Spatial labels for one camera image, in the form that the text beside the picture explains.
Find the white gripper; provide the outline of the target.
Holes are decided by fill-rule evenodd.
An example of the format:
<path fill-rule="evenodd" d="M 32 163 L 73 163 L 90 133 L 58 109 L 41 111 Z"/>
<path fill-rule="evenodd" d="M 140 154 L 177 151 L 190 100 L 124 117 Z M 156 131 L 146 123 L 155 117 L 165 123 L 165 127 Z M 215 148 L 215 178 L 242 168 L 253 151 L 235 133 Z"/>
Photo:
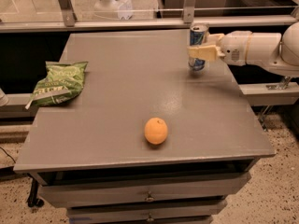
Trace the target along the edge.
<path fill-rule="evenodd" d="M 190 58 L 214 62 L 219 58 L 230 65 L 242 66 L 246 64 L 246 51 L 251 31 L 234 31 L 225 34 L 208 34 L 206 42 L 216 45 L 196 45 L 188 47 Z"/>

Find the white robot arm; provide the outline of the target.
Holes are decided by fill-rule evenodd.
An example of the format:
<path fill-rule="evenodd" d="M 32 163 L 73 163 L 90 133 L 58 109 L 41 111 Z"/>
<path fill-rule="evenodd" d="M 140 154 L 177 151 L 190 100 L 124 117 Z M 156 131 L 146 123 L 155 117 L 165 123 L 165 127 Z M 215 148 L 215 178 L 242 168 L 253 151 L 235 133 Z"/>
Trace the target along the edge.
<path fill-rule="evenodd" d="M 299 77 L 299 22 L 283 35 L 252 31 L 208 35 L 201 45 L 189 46 L 188 55 L 208 62 L 256 65 L 272 74 Z"/>

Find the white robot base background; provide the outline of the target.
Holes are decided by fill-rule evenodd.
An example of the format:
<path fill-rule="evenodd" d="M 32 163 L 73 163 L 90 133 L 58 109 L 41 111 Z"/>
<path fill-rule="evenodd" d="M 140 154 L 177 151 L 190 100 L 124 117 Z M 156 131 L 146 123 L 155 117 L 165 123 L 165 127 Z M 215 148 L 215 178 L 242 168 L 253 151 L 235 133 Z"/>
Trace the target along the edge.
<path fill-rule="evenodd" d="M 133 17 L 132 0 L 97 0 L 93 15 L 100 20 L 130 20 Z"/>

